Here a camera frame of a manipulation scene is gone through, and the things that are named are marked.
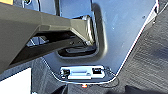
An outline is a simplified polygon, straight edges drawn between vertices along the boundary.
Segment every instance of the gray surface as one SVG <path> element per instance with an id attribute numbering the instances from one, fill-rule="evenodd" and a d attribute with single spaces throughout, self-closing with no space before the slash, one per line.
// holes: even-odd
<path id="1" fill-rule="evenodd" d="M 55 0 L 39 0 L 41 12 L 56 15 Z"/>
<path id="2" fill-rule="evenodd" d="M 160 0 L 160 9 L 168 0 Z M 120 85 L 113 89 L 98 86 L 83 89 L 81 85 L 69 85 L 69 94 L 105 94 L 108 90 L 124 92 L 125 85 L 143 90 L 168 93 L 168 7 L 156 19 L 156 24 L 140 36 L 120 74 Z M 50 94 L 63 85 L 51 75 L 44 62 L 33 62 L 32 91 Z"/>
<path id="3" fill-rule="evenodd" d="M 53 72 L 59 72 L 62 66 L 102 65 L 109 66 L 117 74 L 127 54 L 136 41 L 141 28 L 155 5 L 155 0 L 63 0 L 60 2 L 61 15 L 72 18 L 90 14 L 93 19 L 97 51 L 92 55 L 73 58 L 60 58 L 55 53 L 44 56 Z M 114 76 L 103 79 L 69 80 L 74 83 L 102 83 Z"/>
<path id="4" fill-rule="evenodd" d="M 17 7 L 23 7 L 22 0 L 13 0 L 13 5 Z"/>

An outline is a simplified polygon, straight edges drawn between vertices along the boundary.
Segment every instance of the metal bracket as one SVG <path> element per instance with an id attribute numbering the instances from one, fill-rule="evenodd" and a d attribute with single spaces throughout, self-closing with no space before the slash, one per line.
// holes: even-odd
<path id="1" fill-rule="evenodd" d="M 89 16 L 84 20 L 67 19 L 2 3 L 0 12 L 0 73 L 11 64 L 30 61 L 56 49 L 90 46 L 94 43 Z M 67 32 L 71 34 L 64 39 Z M 55 35 L 61 33 L 61 39 L 53 41 L 53 37 L 49 39 L 49 43 L 26 46 L 34 36 L 47 36 L 52 33 Z"/>

